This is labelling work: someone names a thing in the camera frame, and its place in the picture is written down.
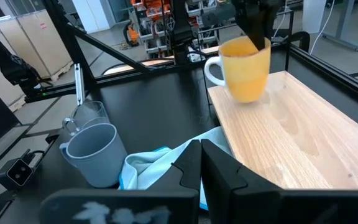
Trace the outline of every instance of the light blue towel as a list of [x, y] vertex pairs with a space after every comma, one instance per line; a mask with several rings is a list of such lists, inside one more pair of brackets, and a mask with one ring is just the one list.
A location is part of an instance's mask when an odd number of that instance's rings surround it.
[[[192, 140], [201, 139], [209, 139], [217, 145], [217, 147], [232, 156], [222, 128], [217, 127], [188, 140], [174, 149], [161, 147], [152, 152], [140, 152], [127, 156], [119, 177], [119, 189], [147, 189], [164, 175], [164, 173], [171, 167], [171, 163], [176, 161]], [[208, 210], [203, 183], [201, 183], [200, 189], [200, 208]]]

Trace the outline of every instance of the power cord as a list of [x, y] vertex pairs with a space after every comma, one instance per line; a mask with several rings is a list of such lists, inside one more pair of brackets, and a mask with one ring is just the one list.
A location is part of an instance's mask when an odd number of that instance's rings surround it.
[[326, 28], [326, 26], [327, 26], [327, 23], [328, 23], [328, 21], [329, 21], [329, 18], [331, 17], [331, 14], [333, 13], [334, 5], [335, 5], [335, 0], [333, 0], [333, 6], [331, 7], [331, 10], [329, 11], [329, 15], [328, 15], [328, 18], [327, 18], [326, 23], [325, 23], [324, 26], [323, 26], [323, 29], [322, 29], [321, 32], [317, 35], [317, 38], [316, 38], [316, 40], [314, 41], [313, 46], [311, 47], [310, 54], [313, 53], [314, 47], [316, 46], [316, 43], [317, 43], [317, 40], [320, 38], [321, 34], [324, 32], [324, 30], [325, 30], [325, 28]]
[[[284, 11], [285, 10], [287, 10], [287, 0], [285, 0]], [[276, 37], [278, 30], [280, 29], [281, 25], [283, 25], [284, 19], [285, 19], [285, 14], [283, 15], [283, 19], [281, 20], [280, 24], [278, 25], [276, 32], [274, 32], [273, 38]]]
[[119, 47], [120, 50], [128, 50], [131, 49], [132, 46], [129, 45], [126, 40], [121, 41], [121, 46]]

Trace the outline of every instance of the white cable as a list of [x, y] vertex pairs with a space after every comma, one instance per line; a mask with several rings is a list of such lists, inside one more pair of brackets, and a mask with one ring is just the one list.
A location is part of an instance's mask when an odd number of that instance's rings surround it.
[[[284, 11], [286, 10], [287, 10], [287, 0], [285, 0], [285, 6], [284, 6]], [[285, 14], [283, 15], [283, 19], [281, 20], [280, 25], [278, 25], [276, 32], [274, 32], [273, 38], [276, 37], [277, 31], [280, 29], [281, 25], [283, 25], [284, 19], [285, 19]]]
[[317, 38], [316, 38], [316, 40], [314, 41], [313, 46], [311, 47], [310, 54], [313, 53], [314, 47], [316, 46], [316, 43], [317, 43], [317, 40], [320, 38], [321, 34], [324, 32], [324, 29], [325, 29], [326, 26], [327, 26], [328, 20], [329, 20], [329, 18], [331, 17], [331, 14], [333, 13], [334, 5], [335, 5], [335, 0], [333, 0], [333, 5], [331, 6], [331, 10], [329, 11], [329, 15], [328, 15], [328, 18], [327, 18], [326, 23], [325, 23], [324, 26], [323, 26], [323, 29], [322, 29], [321, 32], [317, 35]]
[[283, 25], [284, 19], [285, 19], [285, 14], [283, 15], [283, 19], [281, 20], [280, 25], [278, 25], [276, 32], [274, 32], [273, 38], [276, 37], [278, 30], [280, 29], [281, 25]]

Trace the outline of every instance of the desk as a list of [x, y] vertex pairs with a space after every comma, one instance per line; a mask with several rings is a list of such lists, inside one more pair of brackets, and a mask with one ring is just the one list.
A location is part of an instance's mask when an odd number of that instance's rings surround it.
[[208, 89], [234, 157], [283, 189], [358, 189], [358, 124], [288, 72], [259, 101]]
[[[271, 72], [284, 69], [285, 52], [272, 52]], [[213, 73], [219, 68], [213, 67]], [[335, 107], [358, 122], [358, 102], [291, 58], [290, 71]], [[128, 153], [176, 147], [219, 125], [209, 112], [201, 68], [104, 87], [91, 97], [103, 101]], [[61, 135], [48, 149], [32, 180], [4, 212], [0, 223], [38, 223], [40, 202], [68, 188], [89, 187], [80, 173], [61, 156]]]

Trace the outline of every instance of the black table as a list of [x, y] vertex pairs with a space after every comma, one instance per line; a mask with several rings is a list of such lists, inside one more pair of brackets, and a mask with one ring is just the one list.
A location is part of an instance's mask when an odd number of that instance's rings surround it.
[[[271, 72], [283, 70], [285, 53], [272, 54]], [[358, 101], [327, 82], [314, 70], [291, 58], [290, 73], [299, 81], [358, 122]], [[219, 121], [209, 107], [201, 68], [107, 86], [91, 93], [104, 103], [128, 153], [177, 147], [213, 127]], [[50, 194], [69, 188], [90, 187], [60, 154], [67, 142], [64, 132], [49, 145], [35, 175], [0, 218], [0, 223], [38, 223], [40, 203]]]

